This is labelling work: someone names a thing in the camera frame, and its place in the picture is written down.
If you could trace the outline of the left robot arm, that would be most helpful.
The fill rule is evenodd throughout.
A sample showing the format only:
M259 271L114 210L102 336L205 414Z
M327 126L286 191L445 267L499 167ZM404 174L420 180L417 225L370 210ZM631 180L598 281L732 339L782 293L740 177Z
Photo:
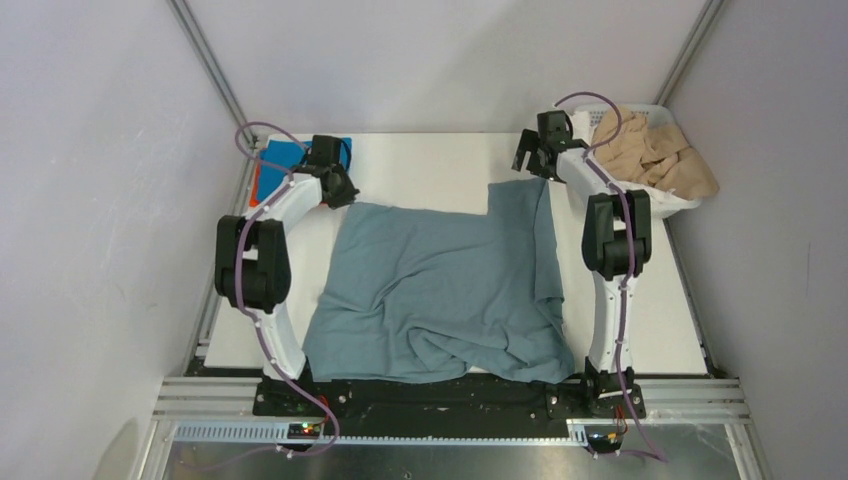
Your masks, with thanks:
M250 319L264 356L263 372L284 381L276 400L292 416L313 408L316 391L298 378L306 355L286 305L292 286L287 236L310 211L355 201L359 190L348 173L351 160L345 139L315 135L301 160L282 168L283 179L272 193L246 214L225 215L217 224L215 290Z

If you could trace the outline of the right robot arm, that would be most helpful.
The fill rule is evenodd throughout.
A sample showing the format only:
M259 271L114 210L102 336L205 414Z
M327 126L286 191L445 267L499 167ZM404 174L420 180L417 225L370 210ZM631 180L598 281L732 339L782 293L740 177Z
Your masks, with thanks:
M628 323L635 288L652 256L647 192L628 190L576 138L561 110L538 114L537 127L522 131L513 169L564 183L585 208L581 255L595 288L594 330L577 394L593 418L645 417L632 367Z

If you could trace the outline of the grey-blue t-shirt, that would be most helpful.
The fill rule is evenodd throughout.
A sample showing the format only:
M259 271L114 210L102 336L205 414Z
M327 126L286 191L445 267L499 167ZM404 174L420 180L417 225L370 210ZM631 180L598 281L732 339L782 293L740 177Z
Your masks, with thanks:
M483 215L356 204L303 349L318 381L430 383L480 368L556 383L576 370L549 188L491 184Z

